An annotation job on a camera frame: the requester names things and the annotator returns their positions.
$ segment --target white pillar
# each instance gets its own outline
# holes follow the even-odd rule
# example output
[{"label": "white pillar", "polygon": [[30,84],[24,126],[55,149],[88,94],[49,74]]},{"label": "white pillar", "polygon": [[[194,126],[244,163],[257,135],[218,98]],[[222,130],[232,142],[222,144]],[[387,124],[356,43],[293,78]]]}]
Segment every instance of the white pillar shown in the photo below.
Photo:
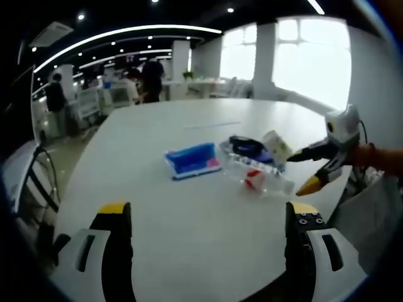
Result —
[{"label": "white pillar", "polygon": [[190,41],[174,41],[172,45],[173,80],[184,80],[183,73],[188,71]]}]

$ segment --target black cable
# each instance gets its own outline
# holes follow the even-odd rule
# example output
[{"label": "black cable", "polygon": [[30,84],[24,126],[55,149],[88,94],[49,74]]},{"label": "black cable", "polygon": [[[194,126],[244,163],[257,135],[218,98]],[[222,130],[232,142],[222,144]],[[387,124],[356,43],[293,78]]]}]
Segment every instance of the black cable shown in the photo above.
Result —
[{"label": "black cable", "polygon": [[46,173],[47,173],[47,175],[48,175],[48,180],[49,180],[50,186],[52,187],[52,191],[51,191],[50,193],[51,193],[52,196],[54,197],[54,195],[55,195],[54,193],[55,193],[55,191],[56,191],[56,184],[52,184],[52,182],[50,181],[51,179],[50,179],[50,172],[49,172],[48,166],[47,166],[46,164],[44,164],[43,162],[41,162],[40,160],[38,160],[38,159],[36,159],[35,162],[38,162],[38,163],[46,170]]},{"label": "black cable", "polygon": [[362,127],[364,129],[365,143],[367,144],[368,143],[368,137],[366,135],[366,128],[365,128],[364,122],[362,120],[360,120],[360,123],[361,123],[361,125],[362,125]]},{"label": "black cable", "polygon": [[[368,137],[366,135],[366,128],[365,128],[364,122],[362,120],[360,120],[360,124],[362,125],[363,130],[364,130],[365,144],[368,144]],[[364,184],[366,184],[366,182],[365,182],[365,172],[366,172],[367,169],[368,169],[368,167],[364,167],[364,168],[361,169],[362,181],[363,181]]]},{"label": "black cable", "polygon": [[57,176],[56,176],[55,165],[53,163],[52,158],[50,157],[50,154],[46,151],[46,149],[43,148],[43,147],[40,147],[40,148],[41,148],[41,150],[43,150],[45,152],[46,156],[49,159],[50,165],[52,166],[53,177],[54,177],[54,180],[55,180],[56,196],[57,196],[57,199],[59,200],[59,203],[61,203],[62,201],[61,201],[60,196],[59,196],[59,185],[57,184]]}]

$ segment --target ceiling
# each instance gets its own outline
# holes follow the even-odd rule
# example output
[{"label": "ceiling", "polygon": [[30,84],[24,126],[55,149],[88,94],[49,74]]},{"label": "ceiling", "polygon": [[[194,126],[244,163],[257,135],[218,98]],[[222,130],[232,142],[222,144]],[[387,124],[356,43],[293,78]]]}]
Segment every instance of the ceiling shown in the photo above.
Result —
[{"label": "ceiling", "polygon": [[[317,0],[317,2],[326,12],[326,16],[346,19],[351,26],[375,33],[350,0]],[[225,31],[250,22],[258,24],[274,22],[282,16],[317,15],[307,0],[159,0],[158,3],[153,3],[151,0],[136,0],[124,4],[121,1],[117,1],[116,4],[113,1],[107,1],[102,5],[99,1],[96,3],[42,1],[24,4],[24,9],[18,7],[21,3],[11,4],[11,6],[14,7],[10,9],[10,13],[14,13],[17,21],[13,22],[14,24],[3,24],[3,28],[10,28],[6,34],[11,41],[7,49],[10,59],[6,63],[10,67],[15,65],[21,41],[24,41],[26,47],[21,53],[21,65],[25,68],[32,64],[38,66],[55,53],[85,38],[131,26],[177,24],[204,26]],[[234,8],[233,13],[227,12],[229,7]],[[86,17],[78,21],[77,16],[81,12]],[[38,48],[33,53],[27,45],[53,21],[70,26],[74,31],[50,47]],[[120,49],[124,49],[125,53],[146,50],[149,45],[151,49],[171,48],[173,40],[178,39],[178,37],[161,37],[148,40],[149,35],[181,36],[183,39],[191,36],[192,48],[218,36],[215,33],[202,31],[168,29],[121,33],[71,50],[44,67],[37,76],[46,77],[54,65],[65,63],[73,64],[76,73],[80,65],[91,62],[93,57],[98,60],[116,55],[119,54]]]}]

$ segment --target bright window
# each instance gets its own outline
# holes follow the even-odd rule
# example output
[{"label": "bright window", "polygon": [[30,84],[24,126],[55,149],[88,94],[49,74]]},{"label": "bright window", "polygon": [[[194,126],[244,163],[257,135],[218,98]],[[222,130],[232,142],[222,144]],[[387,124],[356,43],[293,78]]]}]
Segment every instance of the bright window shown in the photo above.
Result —
[{"label": "bright window", "polygon": [[256,24],[227,31],[222,40],[220,77],[251,80],[256,58]]},{"label": "bright window", "polygon": [[279,88],[344,109],[351,80],[346,23],[330,18],[279,20],[272,80]]}]

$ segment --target white table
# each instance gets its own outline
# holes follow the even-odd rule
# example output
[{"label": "white table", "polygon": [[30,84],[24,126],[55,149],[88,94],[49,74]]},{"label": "white table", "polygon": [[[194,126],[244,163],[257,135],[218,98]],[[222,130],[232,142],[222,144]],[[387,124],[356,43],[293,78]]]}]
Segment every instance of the white table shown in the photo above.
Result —
[{"label": "white table", "polygon": [[167,100],[186,99],[189,87],[197,87],[200,90],[201,97],[206,99],[215,86],[219,84],[225,84],[225,81],[220,79],[189,79],[188,81],[169,80],[162,82]]},{"label": "white table", "polygon": [[[219,123],[229,125],[211,126]],[[172,181],[163,154],[233,134],[260,139],[270,130],[294,150],[326,135],[322,116],[283,102],[200,99],[117,109],[76,165],[56,235],[89,227],[106,203],[129,201],[138,301],[244,299],[285,271],[286,201],[259,199],[223,172]],[[289,163],[285,174],[296,191],[323,164]],[[328,220],[349,172],[345,167],[322,191],[293,200]]]}]

